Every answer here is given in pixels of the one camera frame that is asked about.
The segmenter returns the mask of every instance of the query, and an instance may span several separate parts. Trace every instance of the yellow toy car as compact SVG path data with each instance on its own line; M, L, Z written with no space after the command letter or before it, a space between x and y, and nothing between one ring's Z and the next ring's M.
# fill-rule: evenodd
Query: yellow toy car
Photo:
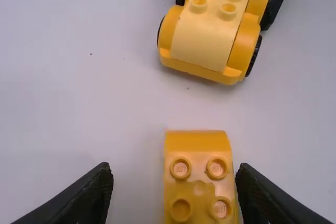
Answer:
M231 85L252 70L283 0L176 0L157 35L161 63Z

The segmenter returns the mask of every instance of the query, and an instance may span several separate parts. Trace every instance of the yellow lego brick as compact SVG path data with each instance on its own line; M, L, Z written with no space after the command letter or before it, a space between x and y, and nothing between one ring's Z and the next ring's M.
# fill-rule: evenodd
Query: yellow lego brick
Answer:
M189 0L176 24L170 57L223 72L248 1Z
M239 223L232 153L225 132L167 132L163 180L165 224Z

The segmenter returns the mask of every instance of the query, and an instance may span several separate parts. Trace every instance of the toy vehicle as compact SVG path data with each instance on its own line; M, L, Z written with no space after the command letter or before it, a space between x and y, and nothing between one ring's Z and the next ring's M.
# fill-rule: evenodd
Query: toy vehicle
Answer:
M176 0L157 35L161 63L227 85L244 80L283 1Z

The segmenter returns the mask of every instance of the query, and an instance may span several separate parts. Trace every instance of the white surface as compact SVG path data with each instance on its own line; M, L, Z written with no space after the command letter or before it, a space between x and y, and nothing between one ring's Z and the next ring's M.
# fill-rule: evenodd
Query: white surface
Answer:
M166 128L226 130L236 169L336 222L335 1L285 0L235 87L160 66L173 3L0 0L0 223L101 161L115 177L107 223L159 223Z

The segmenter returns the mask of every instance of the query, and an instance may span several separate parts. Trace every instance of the lego logo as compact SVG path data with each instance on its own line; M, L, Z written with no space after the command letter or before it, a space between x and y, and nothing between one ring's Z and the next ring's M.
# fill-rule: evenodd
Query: lego logo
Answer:
M224 169L223 167L218 164L218 163L212 163L211 164L211 173L214 174L215 176L220 176L221 174L223 174Z
M186 166L186 164L180 162L180 163L177 163L175 166L174 166L174 173L177 175L177 176L183 176L187 173L188 171L188 167Z
M224 218L226 216L227 207L222 201L217 201L214 205L214 213L219 218Z

